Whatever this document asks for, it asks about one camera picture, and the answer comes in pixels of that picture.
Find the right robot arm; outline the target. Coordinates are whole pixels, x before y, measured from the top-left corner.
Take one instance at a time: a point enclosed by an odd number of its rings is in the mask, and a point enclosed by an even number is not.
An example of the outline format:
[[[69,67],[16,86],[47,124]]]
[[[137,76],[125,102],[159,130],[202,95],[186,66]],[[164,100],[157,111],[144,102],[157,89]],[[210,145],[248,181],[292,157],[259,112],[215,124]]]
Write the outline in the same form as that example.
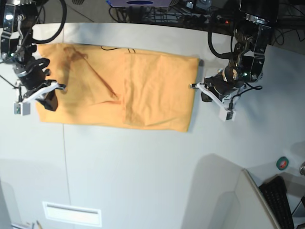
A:
[[[33,38],[33,26],[39,22],[44,0],[2,0],[0,2],[0,62],[12,65],[17,76],[16,83],[9,85],[17,91],[14,113],[29,115],[31,102],[40,103],[46,110],[56,111],[58,99],[56,90],[64,90],[65,85],[47,79],[51,71],[50,60],[35,58],[39,44],[47,44],[59,36],[66,22],[67,5],[61,1],[62,18],[58,30],[50,38]]]

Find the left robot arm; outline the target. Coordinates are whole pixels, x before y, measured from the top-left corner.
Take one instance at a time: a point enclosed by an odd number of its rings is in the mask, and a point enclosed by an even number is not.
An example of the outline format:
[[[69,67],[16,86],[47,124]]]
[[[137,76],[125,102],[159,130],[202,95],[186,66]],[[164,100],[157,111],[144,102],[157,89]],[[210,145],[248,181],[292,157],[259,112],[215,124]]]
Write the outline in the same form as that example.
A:
[[[262,75],[265,50],[277,23],[279,1],[237,0],[235,7],[224,7],[211,13],[208,25],[208,46],[219,59],[228,65],[217,75],[205,78],[204,88],[223,100],[244,86],[255,83]],[[213,29],[225,19],[230,23],[230,51],[218,53],[212,43]]]

